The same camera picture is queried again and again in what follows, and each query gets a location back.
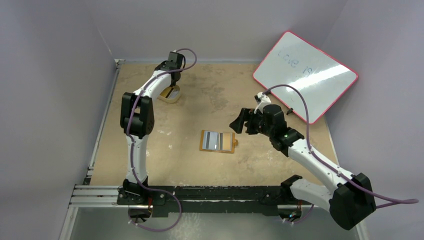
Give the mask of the gold card with black stripe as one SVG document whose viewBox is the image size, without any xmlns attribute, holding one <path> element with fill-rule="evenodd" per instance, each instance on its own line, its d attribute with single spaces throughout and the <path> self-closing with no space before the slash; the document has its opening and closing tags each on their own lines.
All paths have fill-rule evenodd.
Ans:
<svg viewBox="0 0 424 240">
<path fill-rule="evenodd" d="M 220 132 L 218 141 L 218 150 L 224 152 L 233 151 L 233 134 L 231 132 Z"/>
</svg>

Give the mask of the orange leather card holder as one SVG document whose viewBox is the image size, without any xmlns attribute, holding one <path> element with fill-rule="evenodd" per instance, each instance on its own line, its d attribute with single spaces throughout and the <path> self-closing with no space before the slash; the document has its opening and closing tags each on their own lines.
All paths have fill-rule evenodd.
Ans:
<svg viewBox="0 0 424 240">
<path fill-rule="evenodd" d="M 238 146 L 238 140 L 233 132 L 217 132 L 202 130 L 199 150 L 203 152 L 217 152 L 233 154 Z"/>
</svg>

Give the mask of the grey card with stripe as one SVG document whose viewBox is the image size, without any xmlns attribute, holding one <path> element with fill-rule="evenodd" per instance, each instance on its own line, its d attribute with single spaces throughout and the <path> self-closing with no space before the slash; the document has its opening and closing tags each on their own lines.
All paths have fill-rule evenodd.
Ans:
<svg viewBox="0 0 424 240">
<path fill-rule="evenodd" d="M 204 131 L 201 144 L 202 150 L 217 151 L 219 145 L 219 133 L 216 131 Z"/>
</svg>

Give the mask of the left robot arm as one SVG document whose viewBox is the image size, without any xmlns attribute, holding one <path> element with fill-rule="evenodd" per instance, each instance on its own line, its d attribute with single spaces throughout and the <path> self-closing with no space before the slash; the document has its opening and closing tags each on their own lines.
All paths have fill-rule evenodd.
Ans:
<svg viewBox="0 0 424 240">
<path fill-rule="evenodd" d="M 171 51 L 146 83 L 134 92 L 125 92 L 121 99 L 120 126 L 128 144 L 128 170 L 122 188 L 138 205 L 149 199 L 144 181 L 148 179 L 147 141 L 155 124 L 154 101 L 166 88 L 176 85 L 185 61 L 183 54 Z"/>
</svg>

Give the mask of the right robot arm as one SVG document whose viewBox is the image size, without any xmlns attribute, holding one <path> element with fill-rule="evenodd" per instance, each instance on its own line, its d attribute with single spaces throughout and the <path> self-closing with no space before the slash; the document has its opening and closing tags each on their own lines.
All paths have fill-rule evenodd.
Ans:
<svg viewBox="0 0 424 240">
<path fill-rule="evenodd" d="M 306 201 L 330 213 L 343 229 L 350 230 L 376 211 L 375 198 L 370 194 L 370 179 L 363 173 L 354 175 L 326 158 L 296 129 L 285 121 L 280 106 L 270 104 L 262 111 L 242 108 L 238 117 L 230 123 L 237 134 L 246 127 L 249 135 L 263 134 L 274 149 L 301 164 L 322 184 L 311 183 L 299 175 L 293 175 L 281 183 L 280 196 L 288 204 L 296 200 Z"/>
</svg>

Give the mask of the beige oval card tray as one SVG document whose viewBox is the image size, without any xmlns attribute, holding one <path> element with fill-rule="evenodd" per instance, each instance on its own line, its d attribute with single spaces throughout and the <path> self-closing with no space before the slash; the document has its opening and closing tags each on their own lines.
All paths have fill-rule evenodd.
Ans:
<svg viewBox="0 0 424 240">
<path fill-rule="evenodd" d="M 169 86 L 165 88 L 157 97 L 158 100 L 161 100 L 168 104 L 176 103 L 181 97 L 181 89 L 178 85 Z"/>
</svg>

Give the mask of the pink framed whiteboard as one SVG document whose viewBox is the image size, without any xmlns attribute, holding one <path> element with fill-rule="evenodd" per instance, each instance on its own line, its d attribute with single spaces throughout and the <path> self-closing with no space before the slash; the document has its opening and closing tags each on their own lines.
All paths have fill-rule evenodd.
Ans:
<svg viewBox="0 0 424 240">
<path fill-rule="evenodd" d="M 305 122 L 314 124 L 358 80 L 358 74 L 291 31 L 253 72 L 253 79 Z"/>
</svg>

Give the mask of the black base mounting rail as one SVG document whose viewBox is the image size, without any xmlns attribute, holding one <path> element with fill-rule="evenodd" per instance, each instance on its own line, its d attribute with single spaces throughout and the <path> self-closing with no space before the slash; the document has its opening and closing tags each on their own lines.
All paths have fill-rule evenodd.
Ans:
<svg viewBox="0 0 424 240">
<path fill-rule="evenodd" d="M 149 186 L 148 194 L 128 194 L 118 187 L 118 205 L 137 208 L 150 207 L 154 218 L 170 213 L 261 214 L 283 216 L 289 208 L 300 211 L 310 203 L 297 200 L 288 189 L 279 185 L 260 186 Z"/>
</svg>

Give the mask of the aluminium table frame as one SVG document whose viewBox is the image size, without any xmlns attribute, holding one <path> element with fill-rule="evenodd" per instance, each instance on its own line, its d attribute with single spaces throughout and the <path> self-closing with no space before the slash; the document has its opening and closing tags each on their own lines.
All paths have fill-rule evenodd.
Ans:
<svg viewBox="0 0 424 240">
<path fill-rule="evenodd" d="M 363 223 L 340 228 L 309 203 L 288 200 L 285 180 L 320 181 L 276 151 L 263 135 L 240 134 L 234 153 L 200 150 L 202 131 L 227 132 L 262 87 L 255 64 L 199 63 L 179 81 L 176 103 L 155 103 L 147 144 L 148 184 L 164 188 L 153 206 L 120 205 L 127 146 L 119 124 L 121 97 L 151 76 L 154 64 L 120 63 L 89 171 L 75 186 L 61 238 L 66 240 L 364 240 Z"/>
</svg>

